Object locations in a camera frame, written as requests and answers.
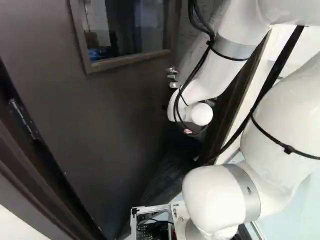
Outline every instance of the wall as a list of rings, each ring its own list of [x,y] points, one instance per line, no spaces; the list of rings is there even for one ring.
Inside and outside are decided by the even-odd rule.
[[[71,240],[0,174],[1,240]]]
[[[48,240],[46,236],[26,224],[12,212],[0,205],[0,239]]]

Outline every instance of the white wall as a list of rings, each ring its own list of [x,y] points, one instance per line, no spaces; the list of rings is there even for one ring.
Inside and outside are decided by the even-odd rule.
[[[1,240],[48,240],[46,236],[29,226],[12,212],[0,205]]]
[[[227,140],[235,133],[249,113],[274,61],[277,59],[295,27],[296,26],[294,25],[277,25],[272,29],[261,62],[243,99]],[[292,73],[313,57],[318,51],[320,51],[320,27],[305,27],[280,76],[285,77]],[[232,153],[240,147],[240,137],[220,155],[217,164],[224,163]]]

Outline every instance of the metal bracket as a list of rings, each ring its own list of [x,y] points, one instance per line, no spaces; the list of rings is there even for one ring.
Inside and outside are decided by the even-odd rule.
[[[19,118],[21,123],[23,124],[24,128],[26,129],[28,135],[31,137],[32,140],[41,140],[40,134],[36,129],[35,125],[31,121],[30,117],[26,112],[23,111],[23,108],[19,106],[17,101],[12,98],[9,100],[9,106],[11,108],[10,112],[14,112],[15,116]]]
[[[131,225],[132,240],[137,239],[137,224],[138,224],[137,217],[139,215],[156,213],[156,212],[171,213],[170,204],[156,205],[156,206],[137,206],[137,207],[131,208],[130,225]]]

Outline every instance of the black cable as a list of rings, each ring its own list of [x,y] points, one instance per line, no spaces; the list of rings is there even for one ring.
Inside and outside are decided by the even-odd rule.
[[[185,81],[185,83],[182,85],[181,89],[179,90],[180,94],[178,94],[174,100],[174,104],[173,104],[173,118],[175,122],[177,121],[177,117],[178,116],[181,124],[183,125],[183,127],[185,129],[188,129],[189,127],[186,126],[186,124],[184,123],[183,119],[181,118],[181,115],[179,113],[179,99],[182,96],[182,92],[186,89],[186,87],[188,86],[188,84],[193,80],[194,76],[197,74],[197,72],[200,70],[200,68],[202,67],[202,65],[204,64],[207,55],[210,51],[210,47],[208,46],[208,48],[205,50],[205,52],[203,53],[201,59],[199,60],[199,62],[197,63],[197,65],[195,66],[195,68],[193,69],[193,71],[190,73],[189,77],[187,78],[187,80]],[[196,137],[198,135],[200,135],[205,129],[202,129],[199,132],[196,132],[193,135],[188,134],[188,136],[190,137]]]
[[[288,41],[284,45],[282,51],[280,52],[278,58],[274,62],[259,94],[258,97],[256,98],[253,107],[251,108],[249,114],[245,117],[243,122],[241,123],[240,127],[235,131],[235,133],[232,135],[232,137],[229,139],[229,141],[218,151],[212,154],[210,156],[210,160],[216,159],[220,154],[222,154],[226,149],[228,149],[231,144],[240,136],[242,131],[245,129],[248,121],[250,120],[251,114],[255,111],[256,107],[258,106],[259,102],[261,99],[264,97],[264,95],[273,87],[275,84],[279,74],[281,73],[282,69],[284,68],[292,50],[294,49],[302,31],[304,29],[304,26],[298,25],[291,36],[289,37]]]
[[[189,21],[191,23],[191,25],[195,28],[198,29],[199,31],[206,33],[210,36],[210,31],[208,29],[206,29],[203,26],[199,26],[196,23],[195,17],[194,17],[194,8],[195,8],[195,2],[194,0],[188,0],[188,17],[189,17]]]
[[[153,220],[153,221],[155,221],[155,222],[157,222],[157,223],[168,223],[168,224],[171,224],[171,225],[173,225],[173,226],[175,225],[172,221],[157,220],[157,219],[154,219],[154,218],[147,218],[147,219],[143,219],[142,221],[149,221],[149,220]],[[141,229],[138,228],[139,225],[142,225],[142,223],[139,222],[139,223],[136,225],[136,229],[137,229],[138,231],[141,231]]]
[[[193,2],[193,8],[194,8],[196,15],[198,16],[202,25],[209,31],[210,34],[208,34],[208,33],[207,34],[210,36],[210,39],[213,40],[215,38],[215,32],[214,32],[213,28],[210,26],[210,24],[203,17],[203,15],[200,11],[199,5],[198,5],[198,1],[197,0],[189,0],[189,1]]]
[[[197,15],[197,17],[199,18],[202,26],[198,25],[195,21],[195,17],[194,17],[194,11]],[[190,20],[190,23],[191,25],[200,30],[201,32],[204,32],[206,34],[209,35],[210,37],[210,40],[213,41],[214,38],[215,38],[215,33],[212,29],[212,27],[205,21],[204,17],[202,16],[201,12],[200,12],[200,9],[199,9],[199,6],[198,6],[198,3],[197,3],[197,0],[188,0],[188,16],[189,16],[189,20]],[[207,56],[208,56],[208,53],[210,51],[211,47],[208,46],[207,49],[205,50],[205,52],[203,53],[201,59],[199,60],[199,62],[197,63],[197,65],[195,66],[195,68],[193,69],[193,71],[190,73],[190,75],[188,76],[187,80],[184,82],[184,84],[182,85],[181,88],[179,88],[179,91],[178,91],[178,94],[174,100],[174,104],[173,104],[173,118],[174,118],[174,121],[177,123],[177,116],[179,118],[179,121],[180,123],[182,124],[182,126],[184,127],[184,129],[182,128],[181,131],[184,133],[184,134],[187,134],[185,133],[185,129],[189,129],[189,127],[187,127],[187,125],[185,124],[185,122],[183,121],[181,115],[180,115],[180,112],[179,112],[179,99],[181,98],[182,101],[184,102],[184,104],[186,106],[188,106],[187,102],[185,101],[182,93],[183,91],[186,89],[186,87],[189,85],[189,83],[193,80],[193,78],[195,77],[195,75],[197,74],[197,72],[200,70],[200,68],[202,67],[202,65],[204,64]],[[208,126],[205,126],[202,130],[200,131],[192,131],[191,134],[187,134],[189,137],[196,137],[196,136],[199,136],[200,134],[202,134],[206,129],[207,129]]]

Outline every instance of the door frame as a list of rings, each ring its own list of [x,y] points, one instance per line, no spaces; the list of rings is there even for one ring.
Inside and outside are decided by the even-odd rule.
[[[69,8],[73,19],[73,26],[75,36],[77,39],[78,49],[81,56],[84,72],[89,75],[116,68],[119,66],[132,64],[140,61],[145,61],[152,58],[175,54],[175,46],[177,43],[176,34],[179,31],[178,23],[180,18],[180,10],[182,0],[164,0],[164,33],[163,33],[163,50],[153,52],[142,52],[137,54],[130,54],[125,56],[113,57],[110,59],[103,59],[97,62],[92,62],[88,54],[87,42],[82,26],[81,11],[79,9],[78,0],[69,0]]]

